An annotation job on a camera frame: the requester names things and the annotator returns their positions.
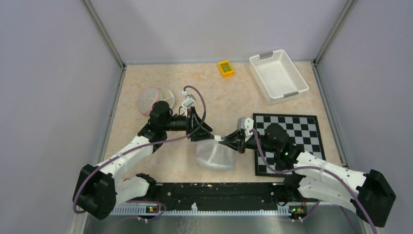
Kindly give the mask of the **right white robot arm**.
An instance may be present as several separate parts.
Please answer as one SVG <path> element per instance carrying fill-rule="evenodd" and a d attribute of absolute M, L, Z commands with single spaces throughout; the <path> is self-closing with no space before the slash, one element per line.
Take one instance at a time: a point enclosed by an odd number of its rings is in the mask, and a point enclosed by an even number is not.
<path fill-rule="evenodd" d="M 357 214 L 375 227 L 383 228 L 396 200 L 385 176 L 374 169 L 368 173 L 337 166 L 290 142 L 287 131 L 277 123 L 260 135 L 254 128 L 239 128 L 219 142 L 239 153 L 257 151 L 261 157 L 273 153 L 277 174 L 286 174 L 286 196 L 327 201 Z"/>

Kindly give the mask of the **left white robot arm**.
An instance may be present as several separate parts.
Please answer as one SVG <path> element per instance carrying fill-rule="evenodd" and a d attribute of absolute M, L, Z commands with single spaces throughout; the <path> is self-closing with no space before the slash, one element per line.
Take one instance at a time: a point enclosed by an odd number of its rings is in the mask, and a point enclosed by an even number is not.
<path fill-rule="evenodd" d="M 184 131 L 186 135 L 167 139 L 168 131 Z M 146 174 L 138 174 L 129 181 L 120 179 L 135 164 L 155 153 L 163 144 L 189 138 L 191 141 L 221 140 L 197 116 L 194 107 L 189 116 L 173 115 L 166 101 L 153 104 L 150 118 L 132 141 L 109 159 L 93 166 L 85 165 L 79 174 L 73 196 L 76 214 L 89 213 L 105 219 L 114 207 L 132 198 L 151 201 L 156 196 L 156 181 Z"/>

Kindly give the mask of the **yellow toy block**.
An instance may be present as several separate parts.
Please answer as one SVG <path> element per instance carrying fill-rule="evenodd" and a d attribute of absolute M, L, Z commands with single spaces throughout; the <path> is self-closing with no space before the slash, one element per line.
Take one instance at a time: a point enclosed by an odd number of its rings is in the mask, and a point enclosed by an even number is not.
<path fill-rule="evenodd" d="M 218 67 L 223 78 L 229 78 L 235 75 L 234 69 L 229 60 L 218 62 Z"/>

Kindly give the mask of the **black white checkerboard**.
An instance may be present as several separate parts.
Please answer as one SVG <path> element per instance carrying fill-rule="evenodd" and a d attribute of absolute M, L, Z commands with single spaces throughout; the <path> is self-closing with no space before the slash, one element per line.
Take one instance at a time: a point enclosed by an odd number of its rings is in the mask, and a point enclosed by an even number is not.
<path fill-rule="evenodd" d="M 287 115 L 287 114 L 265 114 L 253 113 L 254 127 L 260 135 L 264 135 L 267 127 L 276 123 L 280 125 L 289 135 L 289 142 L 302 151 L 307 151 L 313 156 L 326 160 L 324 147 L 321 139 L 319 121 L 316 115 Z M 276 167 L 273 153 L 264 153 L 264 158 L 271 168 Z M 254 152 L 255 176 L 285 177 L 269 170 L 258 152 Z"/>

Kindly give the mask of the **white plastic basket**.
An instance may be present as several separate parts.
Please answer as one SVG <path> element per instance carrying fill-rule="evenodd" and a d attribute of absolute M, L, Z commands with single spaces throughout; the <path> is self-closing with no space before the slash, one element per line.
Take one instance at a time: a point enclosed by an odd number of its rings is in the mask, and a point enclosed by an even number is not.
<path fill-rule="evenodd" d="M 268 105 L 301 97 L 309 86 L 285 50 L 249 58 L 250 71 Z"/>

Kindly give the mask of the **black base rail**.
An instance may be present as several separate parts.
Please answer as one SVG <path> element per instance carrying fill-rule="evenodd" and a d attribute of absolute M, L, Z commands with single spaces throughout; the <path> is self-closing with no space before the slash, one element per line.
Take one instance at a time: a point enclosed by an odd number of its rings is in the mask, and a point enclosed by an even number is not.
<path fill-rule="evenodd" d="M 163 183 L 151 185 L 136 200 L 164 204 L 167 211 L 274 211 L 297 203 L 315 202 L 303 198 L 282 183 Z"/>

